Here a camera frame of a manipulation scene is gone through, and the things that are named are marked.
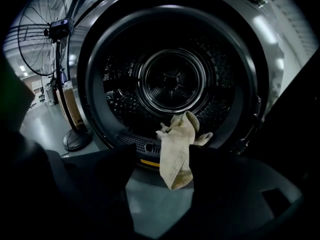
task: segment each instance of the yellow label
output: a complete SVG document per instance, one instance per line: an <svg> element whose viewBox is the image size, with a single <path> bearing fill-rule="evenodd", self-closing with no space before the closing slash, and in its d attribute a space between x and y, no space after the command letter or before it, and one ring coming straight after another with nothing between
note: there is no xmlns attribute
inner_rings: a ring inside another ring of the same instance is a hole
<svg viewBox="0 0 320 240"><path fill-rule="evenodd" d="M150 166L160 167L159 163L150 162L150 161L146 161L146 160L143 160L143 159L140 159L140 160L141 160L141 163L144 163L144 164L147 164L147 165L150 165Z"/></svg>

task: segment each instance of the floor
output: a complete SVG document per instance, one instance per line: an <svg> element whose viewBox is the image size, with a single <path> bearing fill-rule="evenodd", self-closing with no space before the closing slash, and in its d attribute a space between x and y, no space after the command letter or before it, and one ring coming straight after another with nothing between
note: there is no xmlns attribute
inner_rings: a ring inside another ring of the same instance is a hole
<svg viewBox="0 0 320 240"><path fill-rule="evenodd" d="M40 143L45 149L66 153L63 137L71 129L63 117L59 104L46 103L29 111L22 123L21 133ZM91 142L82 150L69 153L78 156L98 151ZM126 192L134 229L137 233L157 239L174 225L189 209L192 188L169 190L157 174L136 169L126 185Z"/></svg>

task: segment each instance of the cloth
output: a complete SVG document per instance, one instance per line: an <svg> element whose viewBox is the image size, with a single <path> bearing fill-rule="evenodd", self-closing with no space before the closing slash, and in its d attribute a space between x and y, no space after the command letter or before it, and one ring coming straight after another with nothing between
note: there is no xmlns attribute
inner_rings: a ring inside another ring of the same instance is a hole
<svg viewBox="0 0 320 240"><path fill-rule="evenodd" d="M189 145L205 145L213 136L212 132L196 138L200 124L190 111L174 115L170 127L161 123L156 131L161 139L160 175L170 190L177 190L192 181L189 168Z"/></svg>

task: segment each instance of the pedestal fan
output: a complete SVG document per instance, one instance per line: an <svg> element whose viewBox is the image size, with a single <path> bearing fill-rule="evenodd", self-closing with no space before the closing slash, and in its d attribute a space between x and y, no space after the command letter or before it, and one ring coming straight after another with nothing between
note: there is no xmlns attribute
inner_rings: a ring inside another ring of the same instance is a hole
<svg viewBox="0 0 320 240"><path fill-rule="evenodd" d="M92 140L88 133L76 128L62 87L61 63L66 53L67 37L72 31L73 20L67 18L65 0L30 0L18 27L18 47L25 64L40 76L57 72L57 87L71 125L71 130L63 138L63 146L71 152L84 148Z"/></svg>

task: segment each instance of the fan base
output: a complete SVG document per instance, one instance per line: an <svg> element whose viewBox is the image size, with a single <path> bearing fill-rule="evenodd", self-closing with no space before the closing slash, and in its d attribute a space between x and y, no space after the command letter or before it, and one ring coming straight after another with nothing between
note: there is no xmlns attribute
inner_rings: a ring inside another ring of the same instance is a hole
<svg viewBox="0 0 320 240"><path fill-rule="evenodd" d="M85 132L69 130L63 138L63 147L66 151L75 152L82 150L92 141L91 135Z"/></svg>

